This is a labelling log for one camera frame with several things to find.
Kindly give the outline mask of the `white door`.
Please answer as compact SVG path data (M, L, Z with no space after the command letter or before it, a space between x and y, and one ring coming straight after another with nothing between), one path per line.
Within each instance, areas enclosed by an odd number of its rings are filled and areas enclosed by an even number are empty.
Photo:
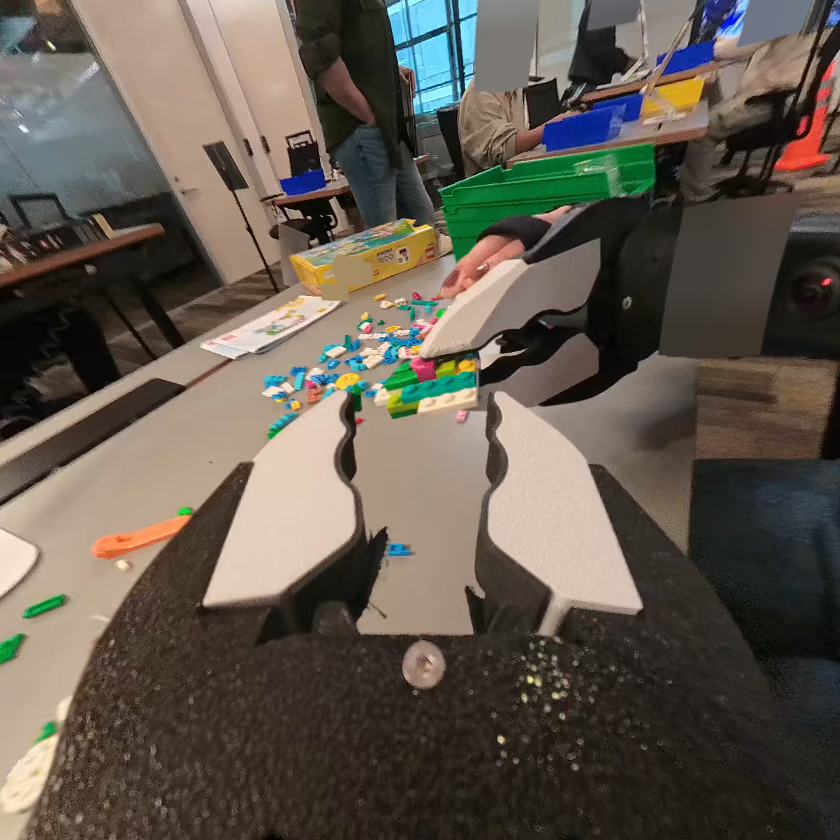
M287 3L181 1L180 6L260 198L291 175L287 137L309 133L324 146Z
M178 2L70 2L219 286L234 279L222 183L203 145L227 128Z

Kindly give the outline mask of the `closed instruction booklet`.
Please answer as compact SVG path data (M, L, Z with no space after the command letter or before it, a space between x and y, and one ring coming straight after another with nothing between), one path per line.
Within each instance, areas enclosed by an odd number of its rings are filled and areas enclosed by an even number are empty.
M236 360L262 354L343 305L320 297L298 296L267 314L200 344L201 350Z

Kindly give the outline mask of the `scattered green brown lego bits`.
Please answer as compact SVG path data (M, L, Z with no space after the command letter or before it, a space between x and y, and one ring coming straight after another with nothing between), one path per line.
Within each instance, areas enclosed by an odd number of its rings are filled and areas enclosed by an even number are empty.
M27 606L21 618L23 621L31 622L37 617L42 615L51 613L62 606L64 606L69 600L68 595L66 594L57 594L53 595L50 598L47 598L41 602L37 602L33 605ZM1 642L1 664L4 665L7 662L14 660L18 653L25 643L27 639L26 633L16 633L12 636L9 636L2 640Z

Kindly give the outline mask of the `yellow plastic bin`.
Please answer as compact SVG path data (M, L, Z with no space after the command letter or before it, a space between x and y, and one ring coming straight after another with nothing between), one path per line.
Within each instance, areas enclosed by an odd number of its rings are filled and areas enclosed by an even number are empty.
M646 123L677 119L699 103L705 83L704 77L692 77L652 89L644 94L640 119Z

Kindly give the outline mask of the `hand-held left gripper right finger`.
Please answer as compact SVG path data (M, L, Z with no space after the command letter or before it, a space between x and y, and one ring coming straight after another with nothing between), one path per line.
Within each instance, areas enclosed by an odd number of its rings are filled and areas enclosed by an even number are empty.
M488 397L472 623L552 636L571 610L635 616L643 601L586 458L507 394Z

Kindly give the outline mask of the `person's right hand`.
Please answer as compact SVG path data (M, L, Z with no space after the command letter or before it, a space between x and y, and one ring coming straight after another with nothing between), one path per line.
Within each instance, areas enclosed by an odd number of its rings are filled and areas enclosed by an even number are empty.
M497 234L484 237L456 263L439 291L441 298L456 298L494 267L506 260L520 258L524 251L524 244L517 238Z

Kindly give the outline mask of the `green plastic bin stack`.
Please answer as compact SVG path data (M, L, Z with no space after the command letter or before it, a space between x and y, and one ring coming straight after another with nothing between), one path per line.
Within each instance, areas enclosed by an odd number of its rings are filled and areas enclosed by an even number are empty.
M466 256L482 231L505 218L647 193L655 174L655 147L639 143L543 156L472 175L440 192L455 257Z

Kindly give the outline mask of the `orange traffic cone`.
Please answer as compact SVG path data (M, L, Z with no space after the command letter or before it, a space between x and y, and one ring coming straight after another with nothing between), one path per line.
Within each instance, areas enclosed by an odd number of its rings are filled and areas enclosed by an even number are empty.
M823 74L815 96L814 108L801 121L798 140L788 143L773 167L774 173L790 173L811 170L823 166L831 155L822 152L823 135L826 128L829 105L834 89L834 75L837 59L833 59Z

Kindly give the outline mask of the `multicolour lego build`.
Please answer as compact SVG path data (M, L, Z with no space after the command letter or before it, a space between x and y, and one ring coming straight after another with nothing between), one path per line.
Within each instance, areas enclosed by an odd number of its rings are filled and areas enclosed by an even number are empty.
M371 391L392 419L473 411L479 404L480 361L475 353L448 360L406 359Z

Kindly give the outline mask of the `white round lego plate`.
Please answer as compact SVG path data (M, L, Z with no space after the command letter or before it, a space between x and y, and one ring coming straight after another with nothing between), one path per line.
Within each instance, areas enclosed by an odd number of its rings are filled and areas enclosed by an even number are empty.
M25 814L37 803L46 787L71 701L72 697L67 696L59 702L54 717L45 724L34 744L7 773L1 788L2 815Z

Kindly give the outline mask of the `person's right forearm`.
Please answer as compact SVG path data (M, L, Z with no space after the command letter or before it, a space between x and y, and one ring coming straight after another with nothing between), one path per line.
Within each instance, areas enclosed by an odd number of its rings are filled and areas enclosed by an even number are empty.
M495 222L478 236L479 243L486 238L498 237L521 242L524 250L533 248L551 229L553 223L542 216L517 215Z

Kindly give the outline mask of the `black music stand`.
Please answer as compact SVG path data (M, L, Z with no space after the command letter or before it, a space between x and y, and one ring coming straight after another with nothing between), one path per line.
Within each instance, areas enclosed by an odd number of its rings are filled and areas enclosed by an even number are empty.
M206 143L205 145L203 145L203 150L208 160L213 165L213 168L215 169L216 173L227 188L229 194L233 197L239 215L241 216L242 221L244 223L246 233L248 234L253 246L255 247L255 251L262 265L262 268L265 271L266 276L268 277L269 283L274 292L279 293L280 285L277 283L275 273L270 267L266 255L264 254L259 244L256 232L253 229L251 223L249 222L248 216L239 197L240 192L249 189L249 185L245 177L239 170L225 142L218 141L215 143Z

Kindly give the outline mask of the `dark wooden desk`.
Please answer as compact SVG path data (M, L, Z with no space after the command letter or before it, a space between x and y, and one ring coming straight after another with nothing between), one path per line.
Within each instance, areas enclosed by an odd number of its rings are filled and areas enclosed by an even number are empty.
M120 378L109 343L88 307L90 296L105 300L155 360L106 288L107 280L121 274L107 273L100 264L164 233L158 223L115 229L100 214L17 237L2 232L2 438L68 404L46 400L33 384L51 366L67 362L87 393Z

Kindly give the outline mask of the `pile of lego pieces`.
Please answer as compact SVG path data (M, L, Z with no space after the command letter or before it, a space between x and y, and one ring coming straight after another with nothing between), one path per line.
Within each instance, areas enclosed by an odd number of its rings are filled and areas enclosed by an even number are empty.
M406 312L410 323L388 324L384 320L375 321L372 315L364 313L357 326L358 335L354 338L347 334L341 343L324 345L314 366L292 366L287 375L268 375L262 394L278 403L282 414L268 427L266 437L274 438L304 409L339 392L351 396L355 421L361 423L364 405L374 404L371 391L404 360L415 355L420 357L423 341L446 312L438 304L440 300L440 295L422 299L417 292L409 299L393 301L387 300L385 295L377 296L374 301L381 308Z

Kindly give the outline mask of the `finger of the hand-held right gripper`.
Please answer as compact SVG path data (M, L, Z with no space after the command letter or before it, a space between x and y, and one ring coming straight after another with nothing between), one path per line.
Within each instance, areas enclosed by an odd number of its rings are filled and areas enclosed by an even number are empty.
M479 372L479 406L490 394L504 393L525 407L550 399L599 371L599 350L583 333L549 331L529 350L497 354Z
M592 294L601 257L602 241L596 238L532 264L501 262L457 295L423 341L420 357L478 351L499 333L519 329L545 312L576 312Z

